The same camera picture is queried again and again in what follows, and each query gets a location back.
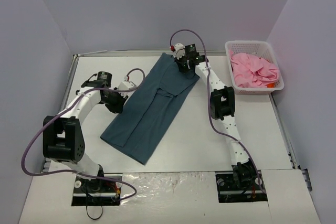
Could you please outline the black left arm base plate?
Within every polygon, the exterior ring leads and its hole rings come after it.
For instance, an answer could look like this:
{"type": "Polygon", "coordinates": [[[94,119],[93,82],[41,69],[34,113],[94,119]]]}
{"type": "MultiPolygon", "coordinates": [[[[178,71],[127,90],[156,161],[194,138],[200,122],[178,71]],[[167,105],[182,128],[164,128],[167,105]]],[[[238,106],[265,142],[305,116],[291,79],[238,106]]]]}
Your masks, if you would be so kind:
{"type": "Polygon", "coordinates": [[[117,180],[102,180],[100,184],[88,179],[76,177],[71,205],[75,206],[119,206],[121,195],[121,174],[105,174],[105,177],[117,180]]]}

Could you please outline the teal blue t-shirt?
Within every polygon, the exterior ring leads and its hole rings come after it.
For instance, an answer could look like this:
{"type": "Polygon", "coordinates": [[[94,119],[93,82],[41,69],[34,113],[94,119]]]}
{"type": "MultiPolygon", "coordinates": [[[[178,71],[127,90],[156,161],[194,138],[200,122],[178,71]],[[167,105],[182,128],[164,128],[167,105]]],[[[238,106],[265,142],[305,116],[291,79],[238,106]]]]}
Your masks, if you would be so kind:
{"type": "Polygon", "coordinates": [[[100,138],[145,165],[198,80],[194,73],[181,73],[173,57],[162,54],[100,138]]]}

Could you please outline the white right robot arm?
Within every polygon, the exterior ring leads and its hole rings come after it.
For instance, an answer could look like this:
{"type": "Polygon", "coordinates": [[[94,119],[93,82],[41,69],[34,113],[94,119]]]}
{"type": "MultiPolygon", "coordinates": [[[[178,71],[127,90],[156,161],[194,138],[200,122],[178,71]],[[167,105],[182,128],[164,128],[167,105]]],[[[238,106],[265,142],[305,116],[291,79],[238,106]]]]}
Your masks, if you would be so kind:
{"type": "Polygon", "coordinates": [[[193,72],[207,87],[208,112],[211,125],[220,123],[219,134],[225,136],[233,169],[233,183],[244,189],[255,179],[256,170],[243,147],[235,120],[235,92],[223,83],[211,68],[205,55],[197,52],[194,44],[171,46],[174,60],[182,73],[193,72]]]}

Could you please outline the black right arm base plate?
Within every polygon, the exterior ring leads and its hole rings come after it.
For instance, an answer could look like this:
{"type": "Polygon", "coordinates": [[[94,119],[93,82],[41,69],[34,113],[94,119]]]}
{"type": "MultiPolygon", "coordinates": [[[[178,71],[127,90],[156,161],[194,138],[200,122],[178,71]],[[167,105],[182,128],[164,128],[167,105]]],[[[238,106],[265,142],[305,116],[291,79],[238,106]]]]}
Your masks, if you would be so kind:
{"type": "Polygon", "coordinates": [[[238,186],[232,172],[216,173],[215,178],[218,202],[221,204],[268,201],[262,179],[255,177],[238,186]]]}

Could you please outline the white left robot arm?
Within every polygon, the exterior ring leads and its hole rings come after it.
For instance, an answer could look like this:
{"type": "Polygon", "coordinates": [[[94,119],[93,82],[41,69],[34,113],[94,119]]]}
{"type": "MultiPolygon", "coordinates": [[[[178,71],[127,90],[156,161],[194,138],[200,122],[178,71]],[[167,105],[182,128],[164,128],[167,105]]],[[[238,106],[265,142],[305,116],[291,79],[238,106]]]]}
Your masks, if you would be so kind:
{"type": "Polygon", "coordinates": [[[74,170],[93,191],[101,191],[106,185],[103,168],[85,153],[85,140],[81,125],[91,110],[103,104],[114,113],[120,114],[128,98],[127,92],[136,85],[129,76],[118,87],[111,88],[112,74],[100,71],[93,75],[96,79],[83,82],[76,91],[74,100],[60,112],[61,116],[53,122],[52,116],[44,119],[43,155],[54,162],[62,163],[74,170]]]}

